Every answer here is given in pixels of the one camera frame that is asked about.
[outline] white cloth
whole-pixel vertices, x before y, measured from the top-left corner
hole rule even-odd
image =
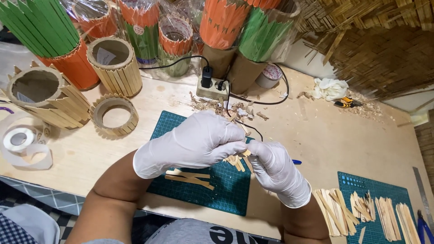
[[[279,197],[289,208],[299,208],[310,201],[311,187],[293,164],[286,149],[278,142],[251,140],[249,160],[261,186]]]
[[[133,167],[138,176],[151,179],[171,167],[206,168],[246,149],[243,129],[206,110],[141,146]]]
[[[60,228],[56,221],[39,208],[22,204],[2,214],[23,228],[40,244],[58,244]]]
[[[326,101],[341,99],[347,92],[348,84],[345,80],[315,78],[315,88],[308,93],[316,99],[324,98]]]

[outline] white tape roll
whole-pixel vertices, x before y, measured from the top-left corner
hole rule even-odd
[[[36,142],[36,133],[28,128],[10,130],[3,138],[4,147],[13,152],[22,152],[30,144]]]
[[[279,82],[282,76],[282,71],[276,65],[269,63],[255,81],[258,86],[270,89]]]
[[[18,119],[25,117],[32,117],[26,112],[18,112],[8,115],[5,119],[0,121],[0,135],[2,136],[3,143],[0,143],[0,151],[3,158],[14,166],[27,167],[33,169],[47,169],[53,165],[53,159],[51,157],[50,149],[46,144],[47,137],[50,135],[50,126],[47,123],[43,123],[43,131],[39,131],[36,128],[29,125],[16,125],[9,129],[9,126]],[[35,163],[28,163],[21,156],[31,156],[35,153],[44,153],[45,156],[41,160]]]

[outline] person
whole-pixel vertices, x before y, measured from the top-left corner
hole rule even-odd
[[[119,159],[86,197],[66,244],[129,244],[137,202],[152,179],[168,168],[205,168],[249,149],[253,171],[266,190],[277,193],[286,243],[329,244],[329,232],[311,187],[277,142],[244,143],[244,130],[213,111],[201,111],[178,127]],[[248,234],[194,220],[162,226],[146,244],[256,243]]]

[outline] blue pliers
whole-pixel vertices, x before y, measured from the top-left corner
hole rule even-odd
[[[424,229],[427,232],[428,239],[430,239],[431,244],[434,244],[434,237],[431,233],[431,230],[429,229],[427,223],[424,220],[424,217],[422,216],[422,212],[418,210],[418,236],[421,240],[421,244],[425,244],[425,235],[424,235]]]

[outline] gray t-shirt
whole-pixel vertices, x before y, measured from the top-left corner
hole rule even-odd
[[[145,244],[257,244],[247,233],[195,219],[177,219],[159,228]],[[86,244],[122,244],[93,240]]]

